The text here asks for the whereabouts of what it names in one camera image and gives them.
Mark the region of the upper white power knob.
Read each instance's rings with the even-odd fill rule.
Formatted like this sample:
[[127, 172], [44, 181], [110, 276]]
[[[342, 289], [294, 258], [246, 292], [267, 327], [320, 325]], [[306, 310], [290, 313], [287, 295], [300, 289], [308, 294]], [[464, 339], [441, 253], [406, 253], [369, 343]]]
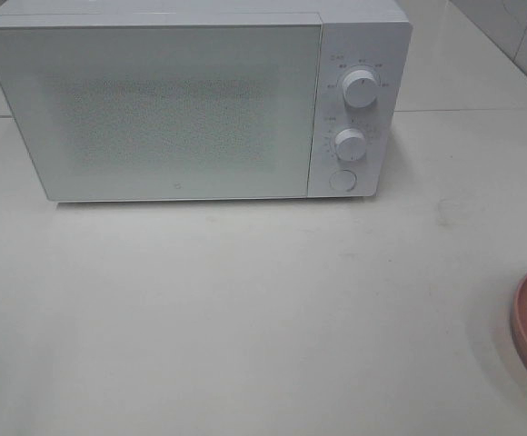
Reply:
[[380, 88], [378, 74], [366, 65], [359, 65], [343, 76], [342, 93], [345, 103], [354, 109], [371, 105]]

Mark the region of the lower white timer knob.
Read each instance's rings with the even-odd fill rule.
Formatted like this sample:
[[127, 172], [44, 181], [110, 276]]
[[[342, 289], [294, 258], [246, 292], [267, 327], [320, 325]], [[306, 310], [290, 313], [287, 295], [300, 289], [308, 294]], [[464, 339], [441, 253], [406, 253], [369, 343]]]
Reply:
[[358, 129], [345, 129], [334, 138], [334, 150], [344, 162], [355, 162], [364, 157], [367, 150], [365, 135]]

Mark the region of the white microwave oven body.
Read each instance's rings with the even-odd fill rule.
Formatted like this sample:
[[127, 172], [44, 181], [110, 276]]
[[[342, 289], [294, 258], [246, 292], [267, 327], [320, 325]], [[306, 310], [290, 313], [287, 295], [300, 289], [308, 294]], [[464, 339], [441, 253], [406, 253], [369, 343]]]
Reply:
[[[0, 29], [178, 28], [317, 25], [321, 29], [307, 191], [301, 197], [168, 199], [151, 201], [363, 197], [376, 192], [412, 35], [412, 25], [393, 1], [8, 1], [0, 6]], [[343, 76], [359, 65], [379, 77], [379, 93], [362, 109], [349, 107]], [[364, 157], [341, 161], [335, 136], [358, 129]], [[333, 190], [331, 175], [355, 173], [348, 193]]]

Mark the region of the white microwave door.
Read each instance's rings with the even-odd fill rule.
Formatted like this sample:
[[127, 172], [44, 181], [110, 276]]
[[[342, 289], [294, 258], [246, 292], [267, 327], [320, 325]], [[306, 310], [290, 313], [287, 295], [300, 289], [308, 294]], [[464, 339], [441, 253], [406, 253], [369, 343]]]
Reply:
[[0, 29], [0, 85], [56, 202], [306, 194], [317, 25]]

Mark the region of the round white door button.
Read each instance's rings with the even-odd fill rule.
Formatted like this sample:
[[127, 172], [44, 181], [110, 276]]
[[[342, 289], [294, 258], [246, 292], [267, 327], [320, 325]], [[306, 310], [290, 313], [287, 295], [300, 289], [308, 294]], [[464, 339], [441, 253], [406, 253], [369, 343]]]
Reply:
[[333, 190], [340, 193], [352, 191], [357, 183], [354, 172], [349, 170], [339, 170], [333, 173], [329, 179], [329, 184]]

